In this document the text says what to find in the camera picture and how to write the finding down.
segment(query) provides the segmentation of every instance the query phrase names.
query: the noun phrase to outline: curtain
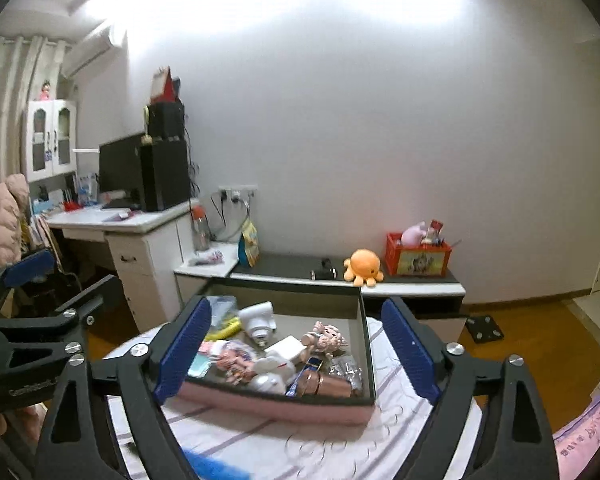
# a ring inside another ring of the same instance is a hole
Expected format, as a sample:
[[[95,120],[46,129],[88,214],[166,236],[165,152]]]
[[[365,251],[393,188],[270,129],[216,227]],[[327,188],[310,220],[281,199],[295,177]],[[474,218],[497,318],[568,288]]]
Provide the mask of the curtain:
[[[65,50],[65,41],[54,43],[41,36],[0,37],[0,182],[11,173],[21,173],[27,102],[38,98],[46,79],[51,82],[51,98],[56,98]]]

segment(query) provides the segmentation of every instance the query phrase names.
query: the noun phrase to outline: pink plush toy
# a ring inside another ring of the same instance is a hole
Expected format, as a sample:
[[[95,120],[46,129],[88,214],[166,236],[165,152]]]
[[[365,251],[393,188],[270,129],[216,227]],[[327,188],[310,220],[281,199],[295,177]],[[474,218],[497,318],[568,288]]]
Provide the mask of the pink plush toy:
[[[333,352],[348,344],[340,330],[333,325],[325,326],[321,321],[316,321],[314,331],[304,334],[300,342],[306,346],[301,357],[304,360],[307,360],[312,352],[323,352],[331,359]]]
[[[400,241],[405,247],[417,247],[422,243],[422,239],[427,235],[426,222],[409,227],[402,233]]]

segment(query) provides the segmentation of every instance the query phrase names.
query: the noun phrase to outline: white cabinet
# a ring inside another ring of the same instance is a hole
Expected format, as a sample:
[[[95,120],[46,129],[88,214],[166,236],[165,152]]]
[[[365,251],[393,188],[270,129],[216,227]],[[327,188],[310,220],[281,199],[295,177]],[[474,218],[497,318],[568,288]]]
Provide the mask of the white cabinet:
[[[29,182],[75,171],[75,118],[70,101],[29,102],[24,142]]]

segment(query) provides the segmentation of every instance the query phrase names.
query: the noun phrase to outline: yellow toy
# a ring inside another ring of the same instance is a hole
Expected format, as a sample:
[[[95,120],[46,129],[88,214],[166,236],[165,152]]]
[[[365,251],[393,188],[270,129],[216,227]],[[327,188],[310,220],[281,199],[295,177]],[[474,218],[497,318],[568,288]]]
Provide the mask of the yellow toy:
[[[376,282],[384,280],[384,274],[380,270],[380,258],[368,249],[358,249],[350,258],[344,260],[344,266],[347,267],[344,279],[348,282],[353,280],[354,286],[363,286],[365,280],[366,286],[376,286]]]
[[[217,332],[209,332],[205,336],[205,341],[219,341],[221,339],[228,339],[232,335],[240,332],[240,330],[242,330],[240,320],[237,317],[232,317],[231,319],[226,320],[222,324],[222,328]]]

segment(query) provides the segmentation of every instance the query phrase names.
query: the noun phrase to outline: orange cap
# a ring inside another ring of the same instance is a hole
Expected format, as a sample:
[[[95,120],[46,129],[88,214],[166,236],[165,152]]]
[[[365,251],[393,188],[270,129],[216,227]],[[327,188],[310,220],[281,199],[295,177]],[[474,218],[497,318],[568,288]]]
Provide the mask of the orange cap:
[[[205,210],[201,205],[193,206],[193,208],[191,209],[191,213],[193,215],[193,218],[195,218],[196,220],[204,218],[206,216]]]

